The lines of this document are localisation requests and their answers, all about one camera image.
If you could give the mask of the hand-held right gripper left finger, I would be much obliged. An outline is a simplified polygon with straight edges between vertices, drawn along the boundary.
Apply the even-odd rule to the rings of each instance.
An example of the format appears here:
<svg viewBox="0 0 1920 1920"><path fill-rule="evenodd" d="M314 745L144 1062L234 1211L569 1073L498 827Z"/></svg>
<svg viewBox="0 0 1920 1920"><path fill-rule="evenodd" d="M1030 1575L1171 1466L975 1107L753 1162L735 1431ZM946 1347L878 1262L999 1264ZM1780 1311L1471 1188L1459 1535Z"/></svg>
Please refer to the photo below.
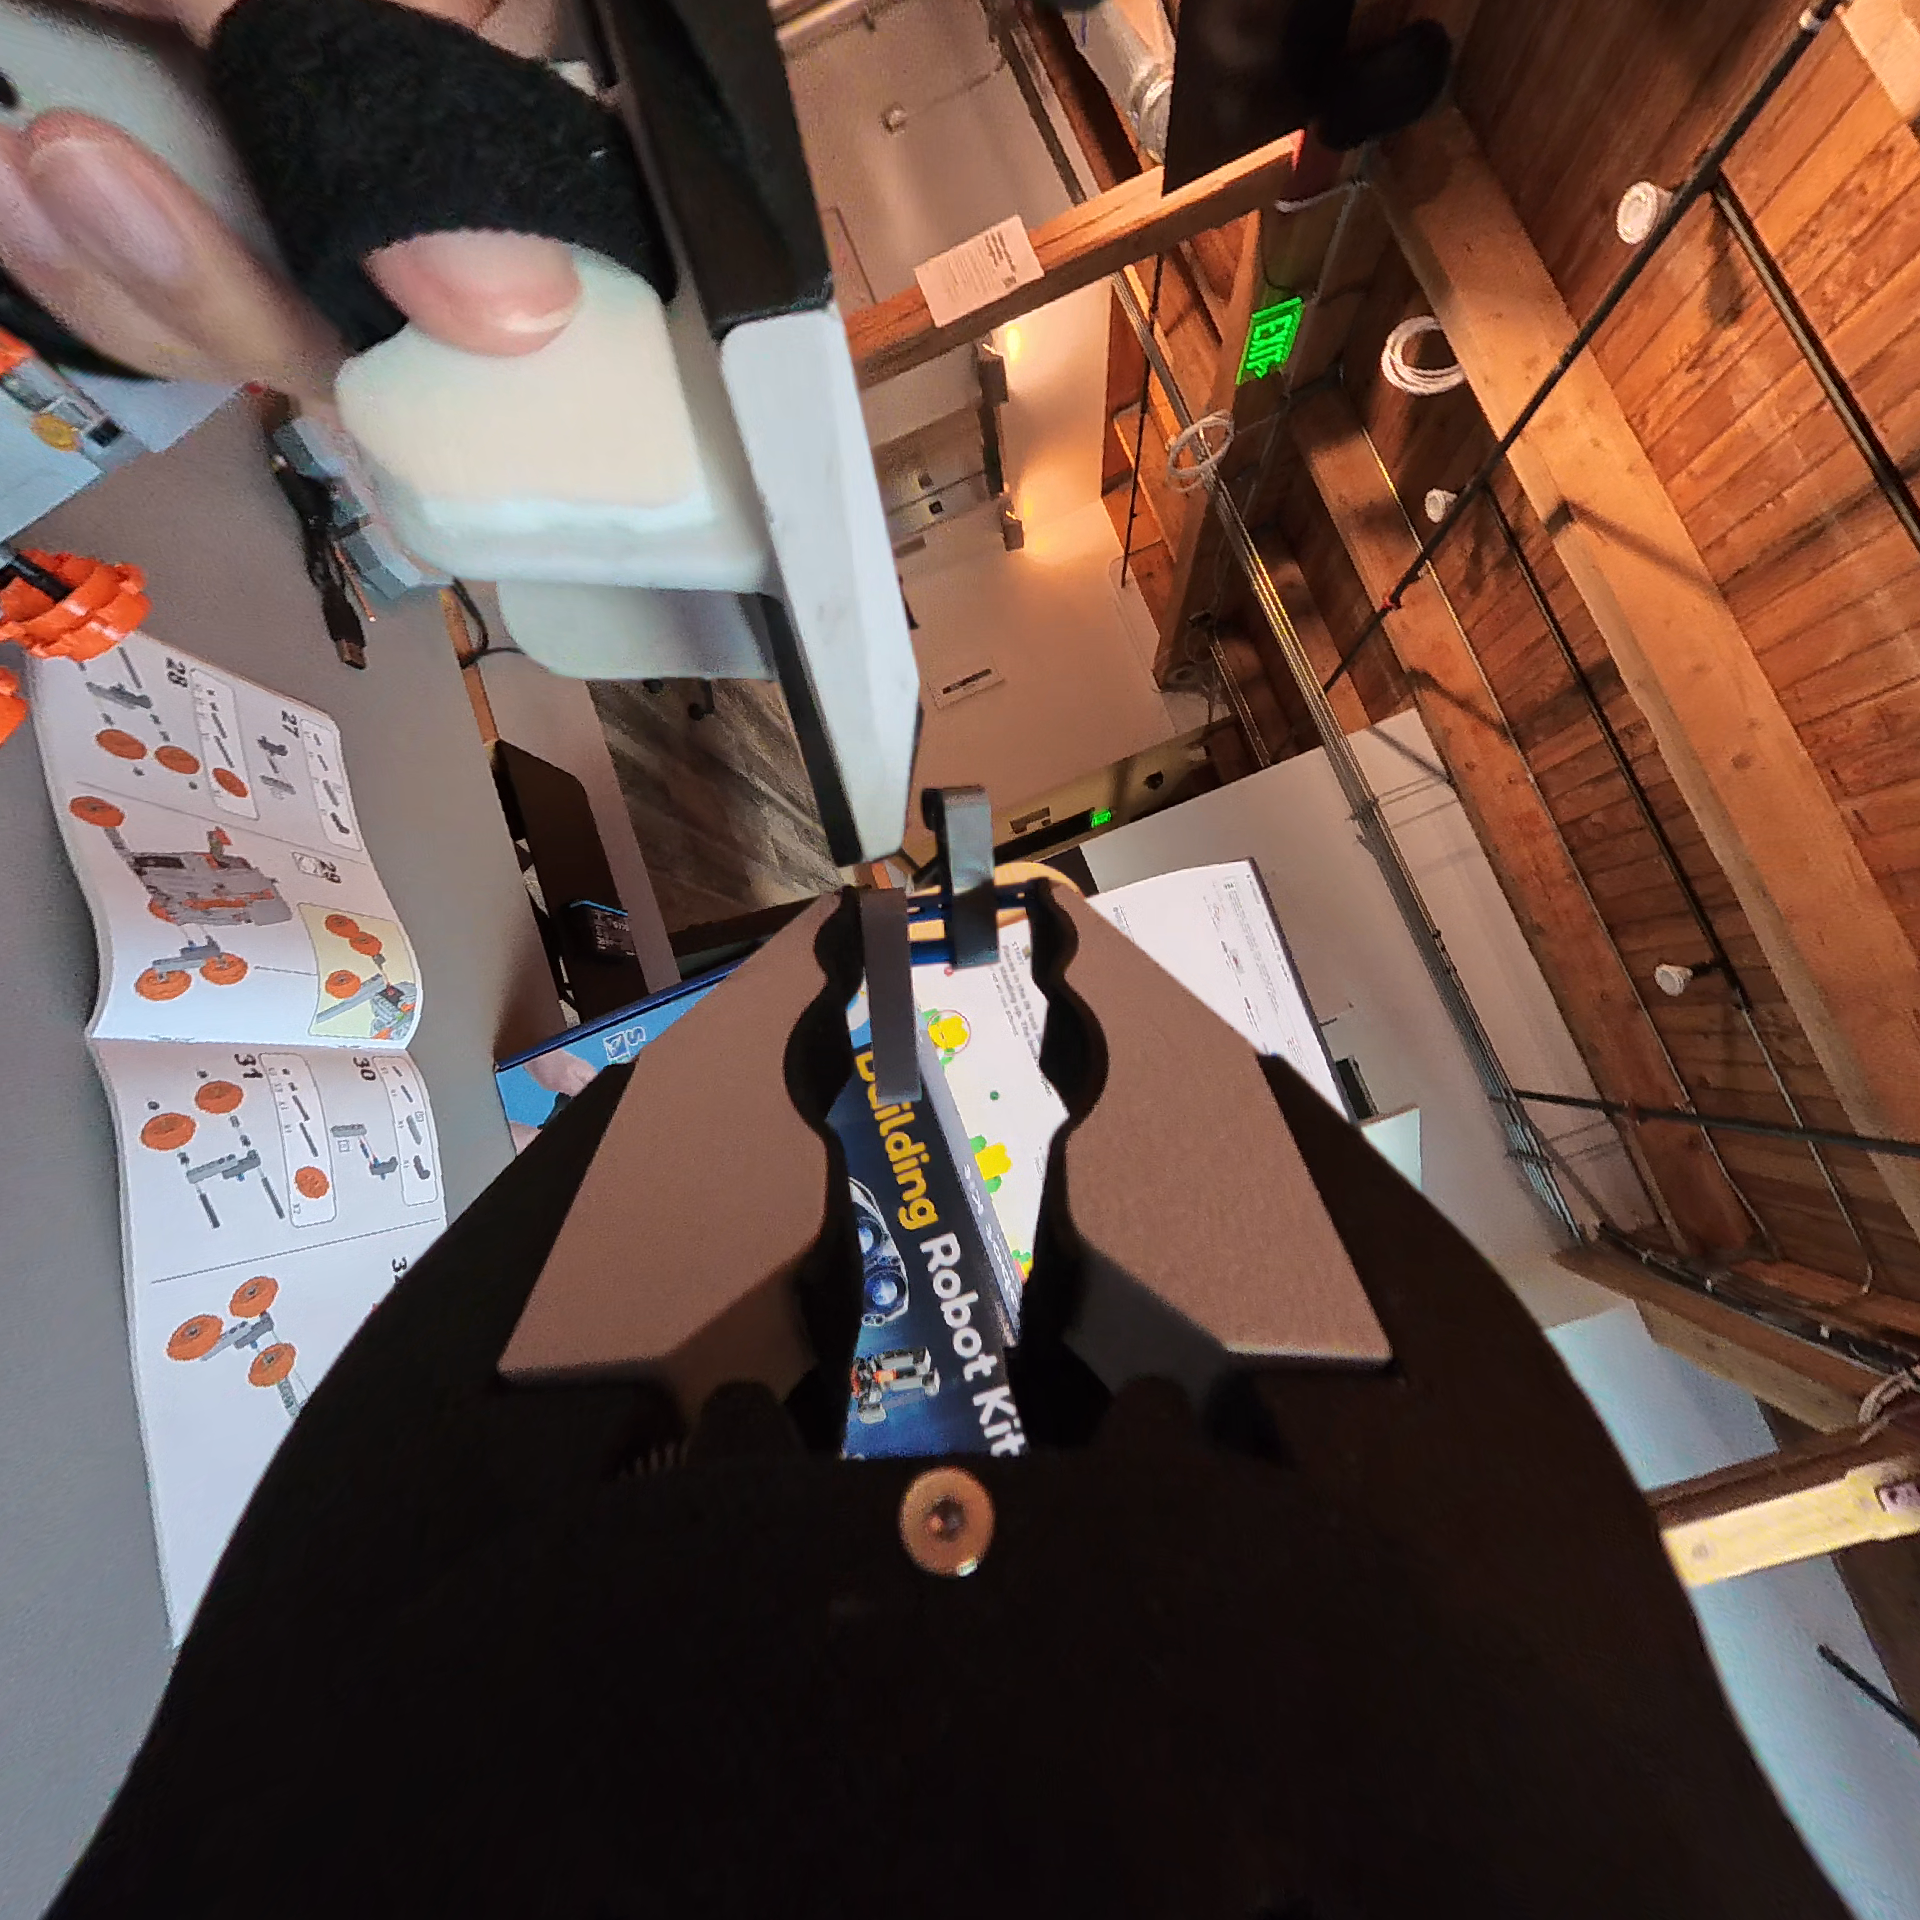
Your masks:
<svg viewBox="0 0 1920 1920"><path fill-rule="evenodd" d="M832 1105L855 1075L855 895L823 896L647 1047L500 1354L516 1385L823 1390L840 1431L862 1279Z"/></svg>

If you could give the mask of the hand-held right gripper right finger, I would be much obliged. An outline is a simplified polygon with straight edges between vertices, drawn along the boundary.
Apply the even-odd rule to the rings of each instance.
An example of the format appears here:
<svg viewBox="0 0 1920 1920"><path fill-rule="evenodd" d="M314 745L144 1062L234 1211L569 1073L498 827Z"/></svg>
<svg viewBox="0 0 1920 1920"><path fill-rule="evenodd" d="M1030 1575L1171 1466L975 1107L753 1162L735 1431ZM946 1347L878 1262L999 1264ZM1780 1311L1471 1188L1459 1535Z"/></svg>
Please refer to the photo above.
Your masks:
<svg viewBox="0 0 1920 1920"><path fill-rule="evenodd" d="M1064 1102L1026 1281L1026 1383L1067 1407L1158 1378L1380 1370L1388 1332L1265 1057L1086 898L1030 896Z"/></svg>

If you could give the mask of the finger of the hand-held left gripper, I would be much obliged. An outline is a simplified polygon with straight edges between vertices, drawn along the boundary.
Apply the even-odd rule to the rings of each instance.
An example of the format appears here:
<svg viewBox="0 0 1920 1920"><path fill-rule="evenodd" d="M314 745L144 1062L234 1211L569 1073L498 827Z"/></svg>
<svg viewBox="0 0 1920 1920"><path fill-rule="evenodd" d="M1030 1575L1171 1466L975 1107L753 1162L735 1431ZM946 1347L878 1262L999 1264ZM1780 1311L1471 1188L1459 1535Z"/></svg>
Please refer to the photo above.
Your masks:
<svg viewBox="0 0 1920 1920"><path fill-rule="evenodd" d="M775 559L775 675L832 862L902 850L922 680L832 304L735 328L721 368Z"/></svg>

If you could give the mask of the printed task instruction sheet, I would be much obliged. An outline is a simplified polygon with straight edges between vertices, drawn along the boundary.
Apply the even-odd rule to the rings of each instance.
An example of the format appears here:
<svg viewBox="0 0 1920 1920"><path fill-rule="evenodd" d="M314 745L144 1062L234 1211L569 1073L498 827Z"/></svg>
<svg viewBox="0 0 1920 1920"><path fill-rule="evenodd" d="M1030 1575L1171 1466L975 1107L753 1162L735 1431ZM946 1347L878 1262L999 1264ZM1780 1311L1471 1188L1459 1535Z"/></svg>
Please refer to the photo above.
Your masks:
<svg viewBox="0 0 1920 1920"><path fill-rule="evenodd" d="M1282 1058L1346 1116L1321 1025L1250 860L1171 872L1090 898L1188 994L1259 1054ZM1020 1279L1033 1264L1050 1143L1065 1105L1041 1068L1048 1002L1026 918L999 929L994 967L936 962L919 944L914 994Z"/></svg>

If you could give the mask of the grey desk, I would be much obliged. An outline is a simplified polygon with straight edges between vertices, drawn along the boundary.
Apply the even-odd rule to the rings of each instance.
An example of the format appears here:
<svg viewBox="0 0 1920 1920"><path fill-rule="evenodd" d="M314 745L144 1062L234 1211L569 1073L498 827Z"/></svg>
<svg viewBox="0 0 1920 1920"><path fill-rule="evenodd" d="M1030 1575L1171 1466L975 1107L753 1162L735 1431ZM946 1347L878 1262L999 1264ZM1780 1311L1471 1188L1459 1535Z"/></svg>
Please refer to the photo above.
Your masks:
<svg viewBox="0 0 1920 1920"><path fill-rule="evenodd" d="M449 1207L511 1158L498 1041L548 1014L490 758L425 598L339 664L250 396L50 515L47 545L146 570L156 633L343 727L376 867L424 960L416 1062ZM39 1916L171 1664L129 1358L111 1116L84 1046L92 922L31 738L4 748L4 1916Z"/></svg>

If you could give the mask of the person's left hand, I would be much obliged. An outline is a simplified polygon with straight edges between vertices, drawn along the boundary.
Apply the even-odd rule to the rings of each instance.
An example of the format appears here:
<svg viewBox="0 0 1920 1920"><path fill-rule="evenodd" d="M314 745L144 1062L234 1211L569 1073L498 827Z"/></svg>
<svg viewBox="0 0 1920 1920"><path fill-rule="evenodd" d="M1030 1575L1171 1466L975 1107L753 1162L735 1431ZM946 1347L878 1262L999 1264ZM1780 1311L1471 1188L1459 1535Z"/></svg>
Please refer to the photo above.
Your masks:
<svg viewBox="0 0 1920 1920"><path fill-rule="evenodd" d="M351 358L299 291L123 130L48 112L2 134L7 273L126 368L328 406ZM368 257L404 323L464 352L556 340L583 300L564 248L438 231Z"/></svg>

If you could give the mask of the blue robot kit box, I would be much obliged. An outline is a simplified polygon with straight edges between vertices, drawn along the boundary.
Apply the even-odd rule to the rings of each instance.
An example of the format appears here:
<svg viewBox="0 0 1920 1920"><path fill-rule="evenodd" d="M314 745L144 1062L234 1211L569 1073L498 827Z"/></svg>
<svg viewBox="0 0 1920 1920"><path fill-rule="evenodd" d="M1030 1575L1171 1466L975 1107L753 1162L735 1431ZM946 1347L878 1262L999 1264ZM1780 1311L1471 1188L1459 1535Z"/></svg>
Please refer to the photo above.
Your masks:
<svg viewBox="0 0 1920 1920"><path fill-rule="evenodd" d="M875 1097L864 958L849 1039L855 1075L832 1105L832 1130L849 1160L862 1315L840 1431L825 1427L819 1385L794 1392L831 1452L1017 1455L1024 1434L1007 1375L1017 1272L968 1143L951 1142L922 1025L922 1099Z"/></svg>

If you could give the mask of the white paper notice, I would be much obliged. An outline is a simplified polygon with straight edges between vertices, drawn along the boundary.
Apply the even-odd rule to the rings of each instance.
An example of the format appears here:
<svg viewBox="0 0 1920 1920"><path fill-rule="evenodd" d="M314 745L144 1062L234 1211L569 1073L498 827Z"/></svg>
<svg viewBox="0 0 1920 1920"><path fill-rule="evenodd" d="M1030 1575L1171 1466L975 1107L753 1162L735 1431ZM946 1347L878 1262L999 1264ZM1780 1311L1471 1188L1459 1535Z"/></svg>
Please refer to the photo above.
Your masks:
<svg viewBox="0 0 1920 1920"><path fill-rule="evenodd" d="M1043 276L1023 215L1010 215L914 271L932 328L946 329Z"/></svg>

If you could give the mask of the open white instruction booklet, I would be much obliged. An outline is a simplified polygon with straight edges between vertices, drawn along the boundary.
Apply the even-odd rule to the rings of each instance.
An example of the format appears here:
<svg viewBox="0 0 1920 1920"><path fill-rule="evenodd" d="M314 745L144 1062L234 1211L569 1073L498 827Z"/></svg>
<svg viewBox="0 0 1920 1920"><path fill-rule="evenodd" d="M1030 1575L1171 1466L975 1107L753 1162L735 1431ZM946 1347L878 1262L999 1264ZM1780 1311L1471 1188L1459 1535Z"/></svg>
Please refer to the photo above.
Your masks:
<svg viewBox="0 0 1920 1920"><path fill-rule="evenodd" d="M174 1642L281 1438L444 1233L416 946L335 721L146 633L31 667L99 953L129 1351Z"/></svg>

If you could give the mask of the partly built toy robot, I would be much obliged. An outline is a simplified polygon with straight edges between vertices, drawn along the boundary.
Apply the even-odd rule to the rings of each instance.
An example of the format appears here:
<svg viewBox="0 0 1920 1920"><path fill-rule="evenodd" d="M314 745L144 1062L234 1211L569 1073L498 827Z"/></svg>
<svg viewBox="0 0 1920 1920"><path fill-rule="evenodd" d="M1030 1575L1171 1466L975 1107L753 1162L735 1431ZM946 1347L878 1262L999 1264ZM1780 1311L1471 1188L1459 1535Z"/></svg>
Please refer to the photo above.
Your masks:
<svg viewBox="0 0 1920 1920"><path fill-rule="evenodd" d="M2 332L2 499L25 523L151 446L47 363L14 332Z"/></svg>

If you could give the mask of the wooden post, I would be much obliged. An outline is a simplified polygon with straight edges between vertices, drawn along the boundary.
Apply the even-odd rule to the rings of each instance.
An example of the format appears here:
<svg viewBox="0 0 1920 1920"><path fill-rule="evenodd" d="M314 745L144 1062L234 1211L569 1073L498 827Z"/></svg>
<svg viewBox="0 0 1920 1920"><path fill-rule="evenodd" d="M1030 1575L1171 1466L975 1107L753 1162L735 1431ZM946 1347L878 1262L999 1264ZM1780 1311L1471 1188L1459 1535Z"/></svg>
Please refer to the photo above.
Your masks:
<svg viewBox="0 0 1920 1920"><path fill-rule="evenodd" d="M936 318L919 286L857 310L847 321L855 385L868 392L919 371L1004 323L1280 201L1305 147L1307 130L1298 130L1176 190L1164 187L1162 169L1118 183L1026 236L1041 265L1036 279L977 297L946 321Z"/></svg>

